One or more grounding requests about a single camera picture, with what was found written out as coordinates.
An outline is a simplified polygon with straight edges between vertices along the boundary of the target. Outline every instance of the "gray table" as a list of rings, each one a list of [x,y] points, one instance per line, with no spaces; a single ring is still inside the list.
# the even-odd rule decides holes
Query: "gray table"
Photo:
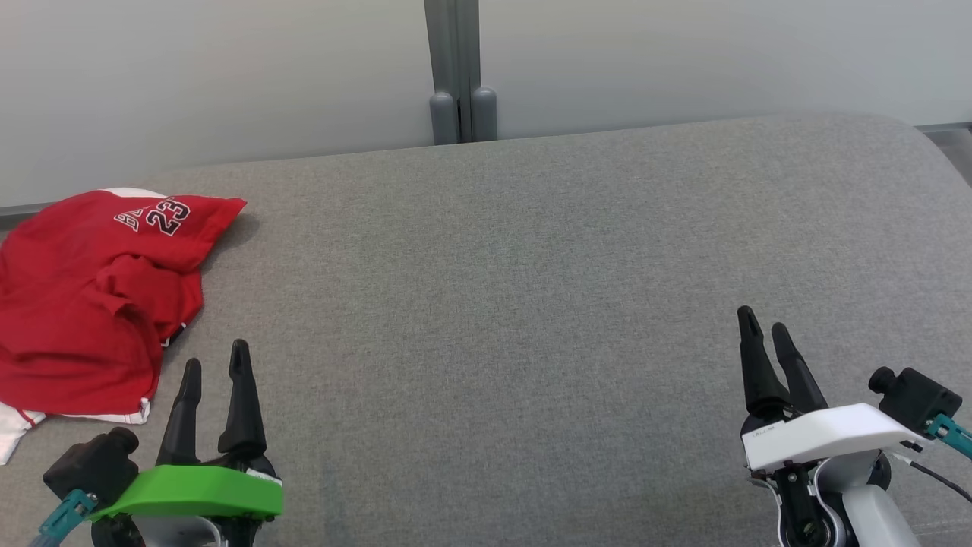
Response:
[[[204,267],[205,309],[165,357],[137,455],[154,460],[191,356],[199,451],[215,454],[229,345],[247,339],[286,481],[263,545],[772,545],[738,436],[740,304],[789,325],[831,404],[876,403],[881,365],[972,396],[972,190],[892,120],[230,164],[143,186],[250,202]],[[109,427],[28,433],[0,468],[3,544],[53,507],[43,470]],[[972,486],[944,447],[922,461]],[[922,543],[964,544],[972,507],[894,470]]]

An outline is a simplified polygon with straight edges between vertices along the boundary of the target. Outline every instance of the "floor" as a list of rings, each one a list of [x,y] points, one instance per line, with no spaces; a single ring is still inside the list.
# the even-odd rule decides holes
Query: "floor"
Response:
[[[972,130],[955,129],[925,133],[972,186]]]

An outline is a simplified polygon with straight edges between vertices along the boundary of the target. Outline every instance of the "teal cable clip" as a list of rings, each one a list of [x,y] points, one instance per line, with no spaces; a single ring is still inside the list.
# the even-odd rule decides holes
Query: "teal cable clip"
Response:
[[[927,433],[956,449],[960,454],[972,459],[972,433],[955,423],[951,418],[940,414],[931,421]]]
[[[98,498],[94,494],[72,490],[41,525],[41,535],[60,543],[91,514],[97,504]]]

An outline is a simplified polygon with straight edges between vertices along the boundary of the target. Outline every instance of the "black cable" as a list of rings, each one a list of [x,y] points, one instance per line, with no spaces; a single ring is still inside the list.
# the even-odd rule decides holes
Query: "black cable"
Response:
[[[939,475],[938,473],[932,471],[931,469],[928,469],[927,467],[925,467],[924,465],[921,465],[920,463],[918,463],[916,461],[912,461],[911,463],[909,463],[909,465],[911,465],[912,467],[916,468],[918,471],[924,473],[925,475],[928,475],[929,477],[931,477],[931,478],[935,479],[936,481],[942,483],[943,485],[949,487],[950,489],[958,492],[958,495],[961,495],[966,500],[968,500],[969,503],[972,503],[972,495],[969,495],[969,492],[966,492],[965,490],[963,490],[962,487],[960,487],[956,483],[953,483],[952,481],[946,479],[945,477]]]

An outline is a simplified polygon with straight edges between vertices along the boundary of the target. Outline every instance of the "crumpled red fabric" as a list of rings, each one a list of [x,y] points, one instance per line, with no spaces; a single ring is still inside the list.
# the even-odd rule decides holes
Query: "crumpled red fabric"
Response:
[[[0,402],[127,415],[155,394],[161,343],[201,309],[199,265],[246,202],[117,190],[50,205],[0,246]]]

